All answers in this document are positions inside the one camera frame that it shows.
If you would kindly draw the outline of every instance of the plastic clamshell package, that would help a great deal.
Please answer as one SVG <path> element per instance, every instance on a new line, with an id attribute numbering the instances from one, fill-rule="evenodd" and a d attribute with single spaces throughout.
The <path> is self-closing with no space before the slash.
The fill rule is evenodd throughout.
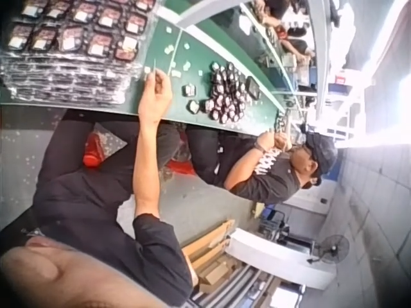
<path id="1" fill-rule="evenodd" d="M 155 4 L 136 0 L 26 0 L 6 30 L 0 76 L 13 98 L 49 105 L 125 102 L 155 29 Z"/>

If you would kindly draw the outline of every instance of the hand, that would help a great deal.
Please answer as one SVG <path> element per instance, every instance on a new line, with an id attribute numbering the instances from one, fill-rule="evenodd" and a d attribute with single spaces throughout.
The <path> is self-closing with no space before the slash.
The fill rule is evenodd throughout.
<path id="1" fill-rule="evenodd" d="M 172 98 L 171 81 L 166 73 L 160 70 L 150 73 L 140 99 L 138 110 L 140 123 L 157 127 Z"/>
<path id="2" fill-rule="evenodd" d="M 277 149 L 281 151 L 290 151 L 293 144 L 291 143 L 290 136 L 286 133 L 274 134 L 274 144 Z"/>
<path id="3" fill-rule="evenodd" d="M 260 11 L 260 12 L 264 11 L 264 7 L 265 7 L 264 0 L 255 0 L 254 5 L 255 5 L 257 11 Z"/>
<path id="4" fill-rule="evenodd" d="M 260 136 L 258 136 L 257 143 L 265 151 L 270 151 L 275 145 L 274 135 L 275 135 L 274 132 L 262 133 Z"/>

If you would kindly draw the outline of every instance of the bracelet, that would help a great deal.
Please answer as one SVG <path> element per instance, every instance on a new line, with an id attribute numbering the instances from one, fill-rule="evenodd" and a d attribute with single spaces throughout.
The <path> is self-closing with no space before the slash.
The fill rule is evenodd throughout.
<path id="1" fill-rule="evenodd" d="M 259 150 L 263 154 L 267 153 L 267 151 L 262 146 L 260 146 L 257 141 L 254 143 L 254 148 Z"/>

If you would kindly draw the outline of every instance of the green workbench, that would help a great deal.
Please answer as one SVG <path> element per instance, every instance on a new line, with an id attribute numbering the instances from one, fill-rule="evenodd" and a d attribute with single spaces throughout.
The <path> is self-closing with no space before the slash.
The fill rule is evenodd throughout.
<path id="1" fill-rule="evenodd" d="M 169 8 L 174 12 L 179 13 L 188 5 L 185 1 L 168 1 Z M 220 43 L 225 49 L 229 50 L 247 69 L 270 91 L 275 91 L 275 88 L 270 83 L 269 79 L 264 75 L 263 71 L 224 31 L 222 31 L 213 21 L 207 20 L 197 25 L 203 32 Z M 175 51 L 166 54 L 164 50 L 173 45 Z M 148 48 L 147 57 L 144 66 L 151 69 L 156 65 L 156 68 L 165 72 L 171 73 L 171 83 L 173 85 L 173 104 L 169 109 L 165 119 L 182 122 L 199 124 L 224 130 L 232 130 L 237 132 L 259 134 L 264 130 L 273 127 L 277 116 L 277 107 L 263 94 L 258 102 L 248 105 L 245 110 L 245 117 L 237 123 L 228 122 L 225 125 L 211 120 L 206 114 L 199 113 L 191 114 L 186 106 L 189 101 L 182 95 L 182 87 L 189 83 L 197 87 L 197 95 L 195 100 L 202 101 L 207 99 L 210 92 L 210 65 L 212 62 L 218 62 L 225 65 L 226 61 L 221 56 L 217 55 L 209 47 L 201 43 L 196 38 L 180 30 L 173 24 L 159 19 L 152 42 Z M 191 64 L 188 70 L 183 70 L 186 62 Z M 172 71 L 181 72 L 181 77 L 175 77 Z M 137 114 L 137 105 L 143 81 L 133 83 L 126 95 L 126 102 L 122 105 L 117 105 L 112 108 L 94 108 L 93 110 L 104 110 L 107 112 L 115 112 L 121 114 Z M 2 93 L 1 103 L 4 105 L 40 105 L 48 107 L 70 107 L 65 105 L 49 105 L 45 103 L 18 101 L 10 99 L 8 93 Z"/>

